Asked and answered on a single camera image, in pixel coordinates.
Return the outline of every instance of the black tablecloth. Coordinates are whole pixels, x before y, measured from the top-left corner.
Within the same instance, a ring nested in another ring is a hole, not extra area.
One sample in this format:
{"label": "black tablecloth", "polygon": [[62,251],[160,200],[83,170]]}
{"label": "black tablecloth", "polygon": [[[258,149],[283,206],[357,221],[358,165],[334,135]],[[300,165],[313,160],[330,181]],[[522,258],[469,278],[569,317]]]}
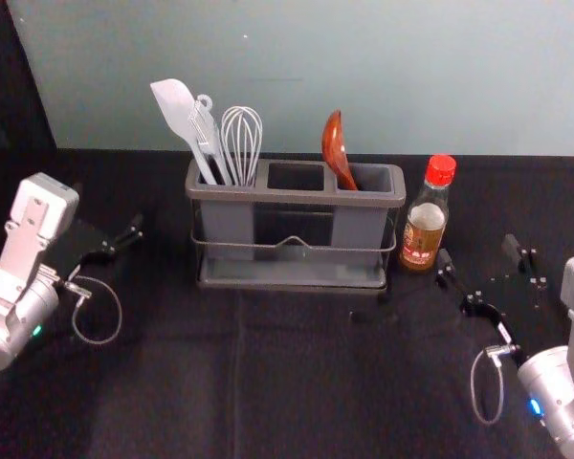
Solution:
{"label": "black tablecloth", "polygon": [[[357,160],[400,165],[410,200],[427,158]],[[497,337],[488,323],[461,317],[458,296],[439,291],[432,274],[403,273],[393,260],[397,320],[372,325],[350,324],[348,312],[374,311],[374,297],[199,290],[188,161],[166,152],[0,152],[0,251],[16,186],[38,170],[81,181],[78,216],[110,233],[139,209],[154,215],[138,247],[93,270],[121,298],[118,340],[91,348],[73,339],[66,298],[0,374],[0,458],[561,457],[511,363],[501,421],[476,421],[470,367]],[[499,245],[513,232],[540,251],[558,291],[574,255],[574,159],[458,158],[450,210],[444,246],[464,280],[475,286],[511,271]],[[493,410],[488,375],[481,390]]]}

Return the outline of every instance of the utensil compartment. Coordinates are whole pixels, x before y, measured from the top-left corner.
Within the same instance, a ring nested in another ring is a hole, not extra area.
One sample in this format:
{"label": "utensil compartment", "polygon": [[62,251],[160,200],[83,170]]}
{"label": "utensil compartment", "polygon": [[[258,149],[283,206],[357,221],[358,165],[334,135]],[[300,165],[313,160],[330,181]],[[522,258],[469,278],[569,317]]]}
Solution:
{"label": "utensil compartment", "polygon": [[260,160],[251,187],[204,184],[191,162],[186,191],[199,284],[385,289],[404,178],[394,165],[352,168],[362,191],[339,189],[320,162]]}

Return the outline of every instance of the white spatula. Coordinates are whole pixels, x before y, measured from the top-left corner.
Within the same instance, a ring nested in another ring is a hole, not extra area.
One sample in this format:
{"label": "white spatula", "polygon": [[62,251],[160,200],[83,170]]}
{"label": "white spatula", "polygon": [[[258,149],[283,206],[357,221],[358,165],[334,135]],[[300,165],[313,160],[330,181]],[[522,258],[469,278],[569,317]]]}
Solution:
{"label": "white spatula", "polygon": [[188,120],[195,99],[187,86],[178,79],[164,79],[151,83],[151,91],[160,105],[164,119],[172,132],[189,144],[200,173],[209,185],[217,185],[209,164],[200,151],[195,128]]}

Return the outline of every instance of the sauce bottle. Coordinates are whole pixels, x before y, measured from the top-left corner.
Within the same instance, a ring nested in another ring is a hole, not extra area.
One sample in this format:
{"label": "sauce bottle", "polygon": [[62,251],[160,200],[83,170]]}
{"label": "sauce bottle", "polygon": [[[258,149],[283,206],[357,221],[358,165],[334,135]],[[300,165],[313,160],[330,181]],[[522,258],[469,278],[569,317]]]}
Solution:
{"label": "sauce bottle", "polygon": [[456,167],[449,155],[432,156],[419,195],[408,208],[400,261],[411,271],[426,271],[433,265],[449,220],[449,185]]}

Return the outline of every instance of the bottle label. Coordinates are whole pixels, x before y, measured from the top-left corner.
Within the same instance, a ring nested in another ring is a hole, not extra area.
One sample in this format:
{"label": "bottle label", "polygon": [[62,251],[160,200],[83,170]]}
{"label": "bottle label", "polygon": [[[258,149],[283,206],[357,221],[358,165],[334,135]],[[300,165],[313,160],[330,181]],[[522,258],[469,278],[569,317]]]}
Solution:
{"label": "bottle label", "polygon": [[431,266],[440,246],[444,228],[443,225],[439,229],[420,229],[408,220],[404,229],[402,248],[404,261],[419,268]]}

